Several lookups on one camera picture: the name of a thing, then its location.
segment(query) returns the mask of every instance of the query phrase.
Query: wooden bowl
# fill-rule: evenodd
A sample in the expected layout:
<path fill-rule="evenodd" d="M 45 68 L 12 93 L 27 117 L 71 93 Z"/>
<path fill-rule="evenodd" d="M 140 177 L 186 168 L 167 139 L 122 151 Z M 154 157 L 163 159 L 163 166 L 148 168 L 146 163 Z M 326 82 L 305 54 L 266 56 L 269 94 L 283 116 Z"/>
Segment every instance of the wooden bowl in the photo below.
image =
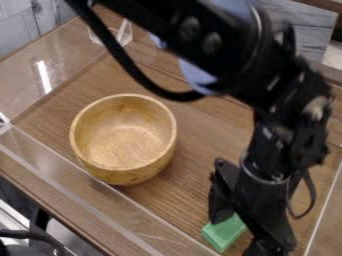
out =
<path fill-rule="evenodd" d="M 155 99 L 120 94 L 88 105 L 77 114 L 69 141 L 86 170 L 114 185 L 152 178 L 171 160 L 176 121 Z"/>

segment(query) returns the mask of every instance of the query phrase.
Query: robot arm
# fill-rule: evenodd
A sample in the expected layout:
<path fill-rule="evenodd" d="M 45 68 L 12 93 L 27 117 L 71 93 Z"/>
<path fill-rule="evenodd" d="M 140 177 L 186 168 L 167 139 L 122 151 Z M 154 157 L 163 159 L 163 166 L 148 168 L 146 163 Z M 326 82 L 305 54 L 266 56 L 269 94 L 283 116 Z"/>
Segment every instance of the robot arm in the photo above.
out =
<path fill-rule="evenodd" d="M 287 255 L 297 240 L 286 210 L 294 216 L 290 198 L 302 179 L 313 196 L 306 213 L 314 205 L 309 168 L 322 164 L 329 153 L 333 101 L 321 74 L 295 54 L 293 27 L 286 25 L 282 41 L 275 40 L 269 17 L 254 0 L 98 0 L 160 38 L 166 49 L 187 61 L 184 69 L 195 68 L 212 77 L 204 83 L 187 76 L 192 90 L 178 93 L 143 74 L 87 0 L 67 2 L 152 93 L 183 102 L 228 94 L 255 110 L 255 131 L 240 168 L 231 171 L 224 160 L 215 162 L 210 219 L 219 223 L 234 211 L 239 214 L 255 236 L 244 255 Z"/>

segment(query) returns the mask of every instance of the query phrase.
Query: green block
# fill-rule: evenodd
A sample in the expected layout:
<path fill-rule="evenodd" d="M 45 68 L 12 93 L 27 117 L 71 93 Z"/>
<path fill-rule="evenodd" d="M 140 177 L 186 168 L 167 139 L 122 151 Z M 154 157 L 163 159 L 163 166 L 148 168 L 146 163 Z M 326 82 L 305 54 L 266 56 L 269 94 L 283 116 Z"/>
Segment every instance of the green block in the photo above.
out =
<path fill-rule="evenodd" d="M 216 225 L 208 223 L 202 229 L 202 236 L 216 252 L 223 253 L 244 231 L 246 225 L 238 214 L 234 214 L 230 219 Z"/>

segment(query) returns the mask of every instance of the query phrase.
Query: black cable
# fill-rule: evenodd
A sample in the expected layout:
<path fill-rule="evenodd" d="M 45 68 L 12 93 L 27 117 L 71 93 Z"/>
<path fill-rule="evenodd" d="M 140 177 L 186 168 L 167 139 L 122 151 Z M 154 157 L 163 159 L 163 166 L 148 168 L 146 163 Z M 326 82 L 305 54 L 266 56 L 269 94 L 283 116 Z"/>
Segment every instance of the black cable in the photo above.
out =
<path fill-rule="evenodd" d="M 306 187 L 307 187 L 309 193 L 310 193 L 310 205 L 309 205 L 306 211 L 302 214 L 295 214 L 294 208 L 293 208 L 293 205 L 291 205 L 291 202 L 290 202 L 290 182 L 291 182 L 291 179 L 289 180 L 287 185 L 286 185 L 286 205 L 287 205 L 289 213 L 290 213 L 291 217 L 295 220 L 302 219 L 309 214 L 309 212 L 313 210 L 313 208 L 315 206 L 315 201 L 317 201 L 315 185 L 314 185 L 314 181 L 311 179 L 311 176 L 310 176 L 310 173 L 309 173 L 307 170 L 303 172 L 303 180 L 305 180 L 305 184 L 306 184 Z"/>
<path fill-rule="evenodd" d="M 77 12 L 77 14 L 81 16 L 84 22 L 91 27 L 92 31 L 95 32 L 96 36 L 102 40 L 104 46 L 107 47 L 108 52 L 115 57 L 123 69 L 135 79 L 135 81 L 148 91 L 151 91 L 152 93 L 155 93 L 156 95 L 159 95 L 160 97 L 168 100 L 180 101 L 180 102 L 195 101 L 204 97 L 204 95 L 202 95 L 196 91 L 179 92 L 179 93 L 171 92 L 168 90 L 164 90 L 154 81 L 151 81 L 150 78 L 139 69 L 139 67 L 136 66 L 134 60 L 131 59 L 123 47 L 120 46 L 115 36 L 108 31 L 107 26 L 104 25 L 103 21 L 100 20 L 98 15 L 94 13 L 91 8 L 87 6 L 86 2 L 84 1 L 81 2 L 79 0 L 67 0 L 67 2 L 73 8 L 73 10 Z"/>
<path fill-rule="evenodd" d="M 12 239 L 32 239 L 37 241 L 43 241 L 48 243 L 59 252 L 59 256 L 65 256 L 64 247 L 61 244 L 55 241 L 48 235 L 41 235 L 39 233 L 35 233 L 32 231 L 24 231 L 24 230 L 0 230 L 0 237 L 3 238 L 12 238 Z"/>

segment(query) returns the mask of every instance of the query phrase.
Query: bowl rim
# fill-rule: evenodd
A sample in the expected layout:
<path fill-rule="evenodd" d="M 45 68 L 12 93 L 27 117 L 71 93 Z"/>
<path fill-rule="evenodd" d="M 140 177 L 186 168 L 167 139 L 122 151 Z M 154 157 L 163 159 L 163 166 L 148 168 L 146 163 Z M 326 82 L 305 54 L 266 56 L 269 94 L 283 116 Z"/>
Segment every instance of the bowl rim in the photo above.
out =
<path fill-rule="evenodd" d="M 140 98 L 144 100 L 148 100 L 151 103 L 159 105 L 159 107 L 166 111 L 167 116 L 171 120 L 171 137 L 168 139 L 168 143 L 166 145 L 164 150 L 156 154 L 156 156 L 154 158 L 151 158 L 148 160 L 147 163 L 143 164 L 136 164 L 135 166 L 131 167 L 126 167 L 126 168 L 120 168 L 118 166 L 106 166 L 104 164 L 100 164 L 98 162 L 95 162 L 92 159 L 87 158 L 84 156 L 84 154 L 81 153 L 81 150 L 79 149 L 79 145 L 76 143 L 76 139 L 75 139 L 75 129 L 79 123 L 79 120 L 81 118 L 81 116 L 84 115 L 84 113 L 87 111 L 90 111 L 90 109 L 92 109 L 98 104 L 103 103 L 104 101 L 112 100 L 115 98 L 123 98 L 123 97 L 135 97 L 135 98 Z M 110 95 L 106 96 L 100 99 L 98 99 L 95 102 L 92 102 L 91 104 L 88 104 L 81 111 L 77 113 L 72 124 L 71 124 L 71 128 L 69 128 L 69 143 L 71 143 L 71 147 L 73 152 L 76 153 L 76 156 L 90 165 L 92 165 L 96 168 L 100 168 L 106 171 L 118 171 L 118 172 L 123 172 L 123 171 L 131 171 L 131 170 L 136 170 L 140 169 L 143 167 L 147 167 L 148 165 L 151 165 L 152 163 L 155 163 L 160 158 L 163 158 L 163 156 L 167 154 L 167 152 L 172 149 L 174 144 L 175 144 L 175 140 L 176 140 L 176 133 L 178 133 L 178 127 L 176 127 L 176 119 L 174 116 L 174 113 L 171 112 L 171 110 L 168 109 L 168 107 L 155 98 L 146 96 L 146 95 L 140 95 L 140 94 L 134 94 L 134 93 L 123 93 L 123 94 L 115 94 L 115 95 Z"/>

